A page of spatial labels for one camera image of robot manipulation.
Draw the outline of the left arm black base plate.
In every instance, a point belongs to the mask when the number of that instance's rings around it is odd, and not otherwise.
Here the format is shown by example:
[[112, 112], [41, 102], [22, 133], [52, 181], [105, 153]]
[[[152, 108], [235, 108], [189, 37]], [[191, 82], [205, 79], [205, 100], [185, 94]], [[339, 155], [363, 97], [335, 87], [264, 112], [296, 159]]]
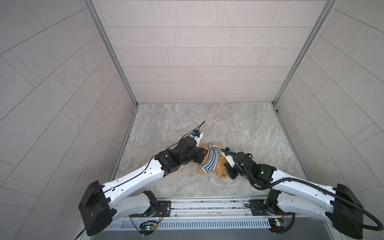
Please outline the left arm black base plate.
[[169, 217], [171, 211], [171, 201], [158, 201], [157, 205], [150, 205], [150, 208], [143, 214], [131, 215], [133, 218], [150, 218], [150, 217]]

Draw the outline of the blue white striped knit sweater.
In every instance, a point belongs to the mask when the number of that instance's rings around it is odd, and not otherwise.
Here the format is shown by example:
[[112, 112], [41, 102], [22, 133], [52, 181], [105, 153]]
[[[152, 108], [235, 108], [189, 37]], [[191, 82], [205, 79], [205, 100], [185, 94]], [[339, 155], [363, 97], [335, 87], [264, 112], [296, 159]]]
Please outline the blue white striped knit sweater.
[[203, 162], [199, 164], [199, 173], [204, 175], [209, 172], [213, 172], [219, 161], [220, 146], [209, 145], [208, 153], [205, 156]]

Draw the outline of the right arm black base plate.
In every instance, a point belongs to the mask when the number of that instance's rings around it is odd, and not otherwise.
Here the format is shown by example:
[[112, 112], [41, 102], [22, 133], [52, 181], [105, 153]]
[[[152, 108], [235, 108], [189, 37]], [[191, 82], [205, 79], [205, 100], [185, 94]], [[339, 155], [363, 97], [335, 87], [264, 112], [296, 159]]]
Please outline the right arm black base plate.
[[251, 210], [253, 216], [291, 216], [278, 207], [278, 200], [250, 200], [244, 206]]

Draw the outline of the brown teddy bear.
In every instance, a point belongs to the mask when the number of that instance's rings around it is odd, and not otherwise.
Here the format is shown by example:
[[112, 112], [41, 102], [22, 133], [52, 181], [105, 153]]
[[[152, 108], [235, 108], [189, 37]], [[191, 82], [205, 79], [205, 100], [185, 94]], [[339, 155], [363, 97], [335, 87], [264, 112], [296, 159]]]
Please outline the brown teddy bear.
[[[199, 147], [200, 148], [204, 148], [206, 150], [208, 150], [208, 146], [206, 145], [203, 145], [203, 144], [200, 144]], [[219, 153], [219, 161], [218, 161], [218, 164], [216, 166], [216, 169], [213, 171], [213, 172], [209, 172], [209, 173], [214, 173], [216, 174], [219, 178], [222, 178], [222, 179], [226, 179], [229, 177], [228, 173], [227, 173], [227, 168], [225, 167], [225, 163], [227, 163], [227, 160], [225, 159], [225, 157], [222, 156], [221, 154], [221, 150], [220, 150], [220, 153]]]

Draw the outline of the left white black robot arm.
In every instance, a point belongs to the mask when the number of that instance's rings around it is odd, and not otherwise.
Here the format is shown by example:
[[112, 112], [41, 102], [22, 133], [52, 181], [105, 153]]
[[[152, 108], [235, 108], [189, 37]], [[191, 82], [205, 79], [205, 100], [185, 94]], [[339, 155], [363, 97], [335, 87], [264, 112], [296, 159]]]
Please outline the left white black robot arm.
[[182, 137], [174, 149], [165, 149], [153, 156], [141, 168], [111, 182], [88, 185], [79, 203], [84, 232], [93, 236], [104, 230], [120, 217], [130, 215], [151, 216], [157, 210], [158, 200], [151, 191], [140, 195], [131, 194], [142, 187], [179, 170], [190, 162], [202, 163], [208, 153], [199, 143], [203, 133], [194, 130]]

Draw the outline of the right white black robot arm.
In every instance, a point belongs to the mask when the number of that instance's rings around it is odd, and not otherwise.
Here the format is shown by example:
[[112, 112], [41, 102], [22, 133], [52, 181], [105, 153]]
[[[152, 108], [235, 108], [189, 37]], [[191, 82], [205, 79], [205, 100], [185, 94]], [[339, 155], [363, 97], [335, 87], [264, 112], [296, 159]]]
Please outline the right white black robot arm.
[[257, 164], [252, 154], [222, 150], [226, 158], [228, 175], [246, 178], [257, 190], [269, 190], [265, 206], [273, 215], [282, 213], [302, 214], [330, 223], [340, 233], [361, 240], [363, 238], [363, 207], [351, 189], [338, 184], [336, 187], [314, 184], [278, 170]]

